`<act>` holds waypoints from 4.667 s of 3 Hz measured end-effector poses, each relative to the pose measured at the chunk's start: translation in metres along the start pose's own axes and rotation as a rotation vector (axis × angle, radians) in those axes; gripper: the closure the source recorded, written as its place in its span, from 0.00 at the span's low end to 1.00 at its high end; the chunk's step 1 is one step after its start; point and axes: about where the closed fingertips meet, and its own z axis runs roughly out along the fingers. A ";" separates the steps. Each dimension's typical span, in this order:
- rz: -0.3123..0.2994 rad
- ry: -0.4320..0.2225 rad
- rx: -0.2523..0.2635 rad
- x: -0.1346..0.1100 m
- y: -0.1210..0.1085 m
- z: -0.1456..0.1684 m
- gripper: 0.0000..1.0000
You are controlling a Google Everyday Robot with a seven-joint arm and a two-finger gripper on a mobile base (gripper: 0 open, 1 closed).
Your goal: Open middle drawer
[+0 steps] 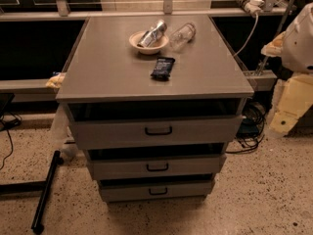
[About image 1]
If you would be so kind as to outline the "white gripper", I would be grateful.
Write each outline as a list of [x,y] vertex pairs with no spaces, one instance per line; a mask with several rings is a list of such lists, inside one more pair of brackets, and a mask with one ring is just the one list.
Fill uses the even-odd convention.
[[[283,31],[264,45],[261,54],[267,57],[284,56]],[[277,135],[287,135],[313,106],[313,74],[295,72],[287,81],[278,80],[275,85],[272,111],[269,114],[269,129]]]

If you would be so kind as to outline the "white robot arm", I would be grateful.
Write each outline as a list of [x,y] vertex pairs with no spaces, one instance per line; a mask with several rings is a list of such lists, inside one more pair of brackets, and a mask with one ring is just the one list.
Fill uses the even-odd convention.
[[267,133],[287,135],[313,105],[313,3],[303,7],[288,28],[261,49],[267,57],[280,57],[292,71],[274,87]]

